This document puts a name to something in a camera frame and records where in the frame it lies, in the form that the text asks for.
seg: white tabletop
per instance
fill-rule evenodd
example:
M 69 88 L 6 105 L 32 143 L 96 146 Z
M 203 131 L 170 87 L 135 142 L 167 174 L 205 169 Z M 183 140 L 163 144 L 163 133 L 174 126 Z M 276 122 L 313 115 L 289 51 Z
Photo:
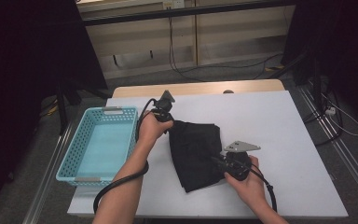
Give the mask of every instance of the white tabletop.
M 223 147 L 236 140 L 261 146 L 249 154 L 259 158 L 282 216 L 348 216 L 288 91 L 173 97 L 173 117 L 214 123 L 220 127 Z M 141 112 L 148 99 L 115 98 L 107 105 L 136 105 Z M 159 138 L 148 160 L 137 217 L 255 217 L 225 180 L 185 193 L 173 167 L 168 135 Z M 100 189 L 78 187 L 68 213 L 93 216 L 92 203 Z

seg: electrical outlet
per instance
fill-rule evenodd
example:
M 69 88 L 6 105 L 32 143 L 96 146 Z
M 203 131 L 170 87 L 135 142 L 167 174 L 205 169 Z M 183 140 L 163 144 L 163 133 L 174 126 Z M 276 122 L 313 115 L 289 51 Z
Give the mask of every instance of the electrical outlet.
M 185 0 L 182 1 L 173 1 L 173 8 L 184 8 Z
M 167 10 L 169 8 L 174 8 L 173 1 L 162 2 L 162 9 Z
M 326 115 L 335 115 L 336 114 L 336 109 L 332 106 L 329 106 L 327 109 L 326 109 L 326 112 L 325 112 Z

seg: black fabric bag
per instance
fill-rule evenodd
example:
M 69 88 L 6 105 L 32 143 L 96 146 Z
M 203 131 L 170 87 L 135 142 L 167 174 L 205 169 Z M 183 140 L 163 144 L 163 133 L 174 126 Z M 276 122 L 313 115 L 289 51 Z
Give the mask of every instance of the black fabric bag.
M 173 165 L 186 192 L 211 186 L 224 178 L 211 160 L 222 150 L 219 127 L 176 120 L 169 133 Z

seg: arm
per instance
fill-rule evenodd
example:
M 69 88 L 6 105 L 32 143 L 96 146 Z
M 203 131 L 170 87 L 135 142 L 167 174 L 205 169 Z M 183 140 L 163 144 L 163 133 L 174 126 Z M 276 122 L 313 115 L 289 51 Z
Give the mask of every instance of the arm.
M 258 159 L 253 156 L 250 158 L 252 164 L 258 167 Z M 251 172 L 243 181 L 236 180 L 228 173 L 225 173 L 225 178 L 263 223 L 287 223 L 267 203 L 264 182 L 259 177 Z
M 160 123 L 153 114 L 146 115 L 139 131 L 139 140 L 114 181 L 141 171 L 157 139 L 172 125 L 172 121 Z M 93 223 L 132 223 L 141 196 L 142 182 L 143 178 L 139 177 L 109 190 L 101 199 Z

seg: blue plastic basket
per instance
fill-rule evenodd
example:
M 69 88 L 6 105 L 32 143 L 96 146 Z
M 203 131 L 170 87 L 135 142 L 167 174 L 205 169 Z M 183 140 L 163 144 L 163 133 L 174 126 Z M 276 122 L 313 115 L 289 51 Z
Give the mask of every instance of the blue plastic basket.
M 73 186 L 106 186 L 132 153 L 136 107 L 94 107 L 83 115 L 56 178 Z

